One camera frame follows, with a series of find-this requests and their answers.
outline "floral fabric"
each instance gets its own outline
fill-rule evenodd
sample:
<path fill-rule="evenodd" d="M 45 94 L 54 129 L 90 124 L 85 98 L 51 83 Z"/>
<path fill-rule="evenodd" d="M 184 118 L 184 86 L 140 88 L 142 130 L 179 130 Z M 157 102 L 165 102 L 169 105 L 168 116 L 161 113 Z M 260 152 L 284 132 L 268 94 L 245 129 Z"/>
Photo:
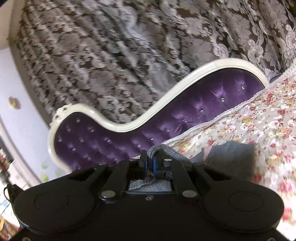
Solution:
<path fill-rule="evenodd" d="M 296 238 L 296 75 L 277 80 L 241 109 L 165 142 L 191 158 L 202 148 L 233 140 L 255 143 L 253 182 L 284 201 L 278 231 Z"/>
<path fill-rule="evenodd" d="M 18 46 L 48 113 L 85 103 L 135 120 L 194 69 L 250 61 L 271 79 L 296 57 L 292 0 L 28 0 Z"/>

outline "purple velvet upholstery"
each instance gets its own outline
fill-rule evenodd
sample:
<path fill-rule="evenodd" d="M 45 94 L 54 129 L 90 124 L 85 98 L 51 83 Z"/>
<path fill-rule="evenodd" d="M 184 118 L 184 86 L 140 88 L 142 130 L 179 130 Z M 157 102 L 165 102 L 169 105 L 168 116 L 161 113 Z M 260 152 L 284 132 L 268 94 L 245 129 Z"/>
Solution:
<path fill-rule="evenodd" d="M 76 112 L 59 126 L 55 150 L 73 171 L 94 163 L 115 165 L 212 120 L 263 88 L 260 80 L 248 71 L 222 69 L 196 82 L 144 125 L 126 133 L 106 130 L 92 118 Z"/>

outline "gray ribbed fabric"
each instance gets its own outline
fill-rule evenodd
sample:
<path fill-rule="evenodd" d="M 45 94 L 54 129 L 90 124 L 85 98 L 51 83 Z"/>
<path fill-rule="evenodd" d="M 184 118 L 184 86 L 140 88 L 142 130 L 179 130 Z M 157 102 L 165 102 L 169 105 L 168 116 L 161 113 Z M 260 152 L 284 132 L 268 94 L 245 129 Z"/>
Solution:
<path fill-rule="evenodd" d="M 254 144 L 242 144 L 229 141 L 220 146 L 213 146 L 206 160 L 203 160 L 204 150 L 191 159 L 186 158 L 173 148 L 164 144 L 150 148 L 147 154 L 148 162 L 152 164 L 153 156 L 158 150 L 162 150 L 178 161 L 191 161 L 204 163 L 232 176 L 242 178 L 247 181 L 252 180 L 255 157 Z M 155 180 L 153 176 L 148 176 L 145 180 L 135 180 L 130 182 L 129 190 L 144 192 L 171 191 L 169 181 Z"/>

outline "metal bolt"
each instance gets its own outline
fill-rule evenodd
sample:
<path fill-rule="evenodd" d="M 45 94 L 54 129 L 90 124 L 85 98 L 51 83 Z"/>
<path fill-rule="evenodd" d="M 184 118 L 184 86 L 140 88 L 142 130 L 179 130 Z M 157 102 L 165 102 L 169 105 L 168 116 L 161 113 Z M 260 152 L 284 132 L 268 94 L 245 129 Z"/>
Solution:
<path fill-rule="evenodd" d="M 193 198 L 197 195 L 197 193 L 193 190 L 186 190 L 186 191 L 182 192 L 182 195 L 184 197 Z"/>
<path fill-rule="evenodd" d="M 115 192 L 113 192 L 112 190 L 105 190 L 101 192 L 101 196 L 104 198 L 111 198 L 115 196 Z"/>
<path fill-rule="evenodd" d="M 147 196 L 145 199 L 146 201 L 151 201 L 154 197 L 153 196 Z"/>

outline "lace curtain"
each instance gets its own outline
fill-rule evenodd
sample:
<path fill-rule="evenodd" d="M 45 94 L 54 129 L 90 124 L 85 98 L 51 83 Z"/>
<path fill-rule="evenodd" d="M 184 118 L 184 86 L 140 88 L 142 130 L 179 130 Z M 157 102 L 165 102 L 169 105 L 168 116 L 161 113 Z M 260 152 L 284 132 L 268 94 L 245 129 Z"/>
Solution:
<path fill-rule="evenodd" d="M 284 72 L 294 16 L 292 0 L 28 0 L 18 47 L 48 113 L 80 102 L 126 123 L 215 59 Z"/>

